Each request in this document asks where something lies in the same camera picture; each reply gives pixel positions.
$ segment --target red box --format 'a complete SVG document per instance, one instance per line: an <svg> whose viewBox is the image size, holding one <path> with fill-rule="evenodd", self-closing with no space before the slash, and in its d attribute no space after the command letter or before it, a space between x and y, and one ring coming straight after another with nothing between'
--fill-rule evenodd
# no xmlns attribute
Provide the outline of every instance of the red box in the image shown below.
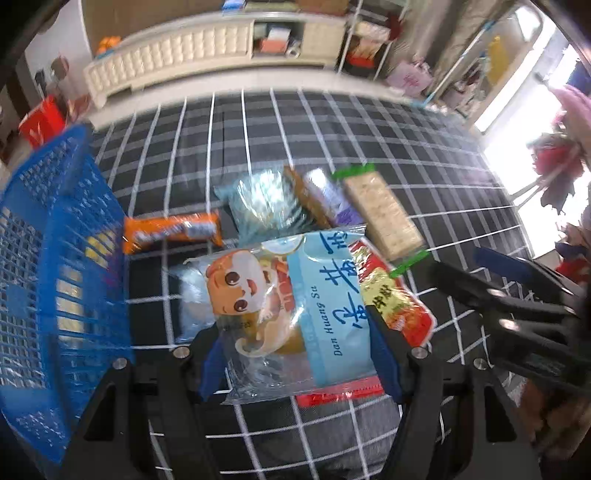
<svg viewBox="0 0 591 480"><path fill-rule="evenodd" d="M26 114L18 131L33 148L38 148L64 130L65 126L66 121L56 105L55 97L49 95Z"/></svg>

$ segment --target bright window light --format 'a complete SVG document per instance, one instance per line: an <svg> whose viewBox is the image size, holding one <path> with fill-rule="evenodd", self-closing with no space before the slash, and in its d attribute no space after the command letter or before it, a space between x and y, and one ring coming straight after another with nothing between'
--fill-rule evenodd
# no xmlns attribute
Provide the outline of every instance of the bright window light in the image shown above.
<svg viewBox="0 0 591 480"><path fill-rule="evenodd" d="M481 132L486 131L486 129L489 128L495 121L496 117L498 117L503 111L503 108L507 106L509 101L516 94L517 90L519 90L519 87L521 87L525 79L534 69L535 64L540 59L544 49L548 45L548 42L555 31L556 25L554 25L552 20L544 16L544 25L542 26L542 32L540 36L535 41L533 48L525 56L524 61L517 68L513 76L509 79L499 94L476 121L475 126L478 130Z"/></svg>
<svg viewBox="0 0 591 480"><path fill-rule="evenodd" d="M519 27L523 33L523 38L525 41L529 41L534 34L535 29L538 28L540 20L535 16L535 13L527 7L519 7L515 12L515 15L517 16Z"/></svg>

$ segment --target orange object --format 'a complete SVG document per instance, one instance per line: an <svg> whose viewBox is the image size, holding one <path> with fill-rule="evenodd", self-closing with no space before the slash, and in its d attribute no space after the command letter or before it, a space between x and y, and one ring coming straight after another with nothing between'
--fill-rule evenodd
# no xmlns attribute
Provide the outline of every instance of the orange object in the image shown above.
<svg viewBox="0 0 591 480"><path fill-rule="evenodd" d="M287 50L287 40L273 40L263 38L261 41L262 53L285 53Z"/></svg>
<svg viewBox="0 0 591 480"><path fill-rule="evenodd" d="M101 55L107 50L110 50L121 42L121 37L103 37L99 42L99 47L96 49L96 55Z"/></svg>
<svg viewBox="0 0 591 480"><path fill-rule="evenodd" d="M123 253L139 252L160 240L194 242L211 240L221 247L220 222L217 213L192 213L168 218L125 219Z"/></svg>

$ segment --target blue mesh basket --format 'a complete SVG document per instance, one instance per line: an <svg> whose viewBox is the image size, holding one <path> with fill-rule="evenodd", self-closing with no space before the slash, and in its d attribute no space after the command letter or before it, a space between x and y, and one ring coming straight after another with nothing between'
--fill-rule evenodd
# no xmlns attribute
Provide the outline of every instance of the blue mesh basket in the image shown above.
<svg viewBox="0 0 591 480"><path fill-rule="evenodd" d="M0 402L60 462L113 359L131 357L124 213L74 127L19 168L0 202Z"/></svg>

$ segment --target clear plastic bag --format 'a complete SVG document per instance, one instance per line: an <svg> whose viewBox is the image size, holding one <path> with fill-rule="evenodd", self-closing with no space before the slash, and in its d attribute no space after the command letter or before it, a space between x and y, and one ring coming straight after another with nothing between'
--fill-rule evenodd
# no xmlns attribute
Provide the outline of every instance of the clear plastic bag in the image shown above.
<svg viewBox="0 0 591 480"><path fill-rule="evenodd" d="M215 193L230 206L241 247L307 232L314 223L282 171L247 174L231 185L216 187Z"/></svg>
<svg viewBox="0 0 591 480"><path fill-rule="evenodd" d="M200 257L228 360L228 402L271 400L374 373L349 246L362 235L312 232Z"/></svg>
<svg viewBox="0 0 591 480"><path fill-rule="evenodd" d="M196 265L181 265L171 272L180 280L181 334L176 338L177 343L189 343L203 329L216 323L212 304L207 294L207 281L204 273Z"/></svg>

